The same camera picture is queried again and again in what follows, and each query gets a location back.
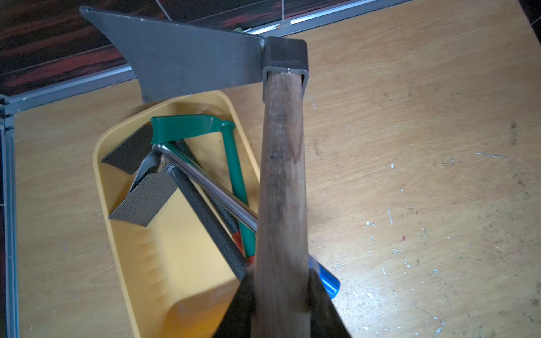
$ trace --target table surface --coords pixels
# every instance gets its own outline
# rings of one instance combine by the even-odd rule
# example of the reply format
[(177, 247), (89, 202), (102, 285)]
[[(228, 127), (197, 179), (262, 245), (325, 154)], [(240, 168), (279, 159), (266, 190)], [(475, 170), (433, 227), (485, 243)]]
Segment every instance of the table surface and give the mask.
[[(540, 336), (541, 47), (518, 2), (415, 0), (295, 37), (309, 251), (351, 334)], [(261, 84), (225, 92), (259, 158)], [(22, 337), (132, 336), (91, 156), (147, 107), (131, 81), (16, 116)]]

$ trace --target dark tile wall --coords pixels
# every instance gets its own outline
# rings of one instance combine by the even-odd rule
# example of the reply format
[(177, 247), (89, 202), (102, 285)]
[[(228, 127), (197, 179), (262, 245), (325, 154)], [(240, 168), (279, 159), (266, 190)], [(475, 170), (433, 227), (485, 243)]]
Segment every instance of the dark tile wall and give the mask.
[(519, 0), (519, 2), (541, 43), (541, 0)]
[[(284, 0), (285, 17), (344, 0)], [(281, 19), (281, 0), (161, 0), (175, 21), (217, 29)], [(156, 0), (0, 1), (0, 94), (13, 96), (125, 64), (80, 5), (165, 19)]]
[(80, 5), (165, 18), (155, 0), (0, 1), (0, 94), (17, 95), (125, 63), (79, 14)]

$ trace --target textured metal blade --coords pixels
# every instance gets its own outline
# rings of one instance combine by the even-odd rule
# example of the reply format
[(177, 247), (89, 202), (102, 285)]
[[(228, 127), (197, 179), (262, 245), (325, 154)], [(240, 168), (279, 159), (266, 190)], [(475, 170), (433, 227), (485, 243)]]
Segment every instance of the textured metal blade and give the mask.
[(150, 144), (152, 135), (152, 126), (145, 124), (102, 158), (102, 162), (124, 170), (130, 175), (133, 174), (152, 148)]
[(261, 82), (263, 38), (82, 6), (133, 69), (143, 101)]

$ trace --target yellow plastic tray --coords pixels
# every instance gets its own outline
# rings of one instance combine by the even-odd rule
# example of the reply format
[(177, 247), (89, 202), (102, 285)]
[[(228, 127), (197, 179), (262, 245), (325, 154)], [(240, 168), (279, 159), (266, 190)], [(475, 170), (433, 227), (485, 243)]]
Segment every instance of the yellow plastic tray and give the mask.
[[(220, 323), (238, 281), (186, 199), (177, 190), (147, 228), (110, 220), (133, 175), (100, 160), (153, 116), (209, 114), (235, 122), (235, 140), (250, 207), (257, 212), (259, 168), (225, 94), (173, 98), (112, 127), (94, 149), (93, 166), (120, 284), (135, 337), (207, 337)], [(186, 140), (201, 166), (231, 190), (219, 132)]]

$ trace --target garden tool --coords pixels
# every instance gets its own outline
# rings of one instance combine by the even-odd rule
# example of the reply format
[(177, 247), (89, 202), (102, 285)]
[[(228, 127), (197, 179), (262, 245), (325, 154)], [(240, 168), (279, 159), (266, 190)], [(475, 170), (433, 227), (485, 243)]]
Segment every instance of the garden tool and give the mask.
[[(208, 128), (201, 130), (200, 135), (206, 132), (208, 132)], [(176, 190), (175, 183), (173, 180), (168, 179), (165, 172), (161, 175), (156, 174), (160, 167), (162, 155), (151, 150), (151, 140), (152, 126), (145, 124), (102, 159), (101, 162), (113, 165), (128, 174), (137, 172), (128, 191), (128, 196), (109, 215), (110, 219), (146, 227)], [(197, 163), (197, 159), (183, 140), (174, 141), (174, 144)], [(155, 189), (147, 181), (158, 184), (159, 189)], [(235, 242), (240, 243), (239, 226), (236, 219), (226, 209), (215, 203), (212, 198), (209, 199), (229, 232), (233, 234)]]
[[(170, 142), (154, 144), (153, 149), (160, 151), (171, 163), (181, 169), (195, 183), (214, 197), (218, 204), (224, 206), (233, 216), (242, 221), (254, 233), (258, 230), (258, 216), (236, 196), (229, 193), (221, 184), (213, 180), (197, 163), (183, 154)], [(308, 265), (320, 276), (325, 290), (330, 298), (334, 298), (339, 289), (340, 281), (321, 263), (309, 256)]]
[[(311, 312), (308, 300), (327, 297), (319, 299), (329, 307), (323, 310), (328, 313), (334, 308), (332, 302), (325, 302), (327, 294), (309, 288), (302, 126), (302, 97), (308, 81), (306, 42), (87, 7), (81, 8), (81, 14), (129, 62), (145, 102), (263, 82), (259, 231), (254, 302), (247, 324), (252, 336), (309, 337), (311, 314), (320, 313)], [(333, 324), (343, 326), (339, 317)]]
[[(228, 120), (221, 120), (215, 116), (211, 115), (179, 115), (179, 116), (163, 116), (163, 117), (153, 117), (151, 119), (151, 125), (152, 127), (148, 126), (153, 130), (154, 137), (165, 137), (170, 141), (173, 140), (182, 140), (184, 138), (191, 138), (196, 137), (204, 134), (208, 134), (211, 132), (222, 132), (223, 136), (223, 143), (226, 150), (226, 158), (227, 163), (229, 167), (229, 177), (231, 179), (231, 185), (233, 188), (233, 194), (241, 199), (241, 201), (244, 204), (248, 204), (248, 198), (246, 195), (246, 187), (244, 184), (244, 180), (242, 178), (242, 169), (240, 167), (240, 161), (239, 161), (239, 154), (237, 153), (236, 144), (235, 144), (235, 137), (233, 135), (233, 130), (235, 129), (235, 124), (232, 121)], [(140, 136), (138, 136), (138, 133), (140, 133), (141, 129), (139, 129), (136, 133), (134, 133), (132, 136), (128, 138), (127, 141), (133, 143), (133, 139), (139, 139)], [(150, 144), (151, 140), (147, 140), (146, 137), (144, 138), (145, 141)], [(189, 154), (189, 157), (195, 160), (195, 157), (193, 156), (192, 152), (189, 150), (187, 145), (184, 143), (184, 141), (175, 141), (178, 142), (177, 145), (179, 145), (180, 148), (182, 148), (183, 153)], [(122, 143), (117, 147), (117, 149), (123, 149)], [(142, 144), (141, 147), (148, 147), (147, 144)], [(155, 191), (156, 193), (160, 194), (160, 196), (153, 195), (153, 201), (149, 203), (145, 203), (144, 205), (147, 207), (146, 210), (139, 210), (138, 212), (134, 213), (132, 211), (132, 203), (134, 201), (139, 201), (139, 196), (141, 195), (141, 198), (145, 198), (147, 196), (147, 193), (145, 191), (142, 191), (142, 189), (139, 189), (139, 191), (136, 191), (133, 193), (135, 188), (138, 186), (139, 183), (142, 182), (142, 180), (147, 177), (147, 175), (151, 173), (157, 172), (159, 166), (160, 166), (160, 159), (161, 159), (161, 153), (156, 152), (155, 150), (150, 149), (150, 152), (148, 155), (143, 159), (141, 162), (141, 165), (139, 167), (139, 170), (137, 171), (137, 174), (133, 180), (133, 183), (129, 190), (129, 195), (127, 196), (125, 202), (123, 201), (109, 216), (111, 219), (118, 219), (123, 221), (128, 221), (131, 223), (140, 224), (143, 226), (147, 226), (148, 222), (154, 218), (154, 215), (160, 211), (163, 203), (169, 199), (171, 194), (174, 192), (175, 189), (163, 189), (160, 191)], [(113, 162), (117, 167), (123, 167), (122, 163), (117, 164), (117, 162)], [(226, 212), (223, 210), (223, 208), (216, 203), (213, 202), (213, 200), (210, 200), (213, 204), (216, 211), (220, 214), (222, 220), (228, 227), (229, 231), (231, 232), (231, 235), (238, 239), (239, 236), (242, 239), (242, 243), (239, 244), (244, 249), (244, 253), (246, 257), (252, 257), (255, 254), (255, 235), (253, 232), (251, 232), (246, 226), (243, 224), (240, 224), (240, 234), (237, 234), (236, 232), (239, 229), (239, 225), (234, 224), (235, 220)], [(145, 214), (144, 218), (140, 218), (140, 215), (142, 211), (146, 211), (147, 214)]]

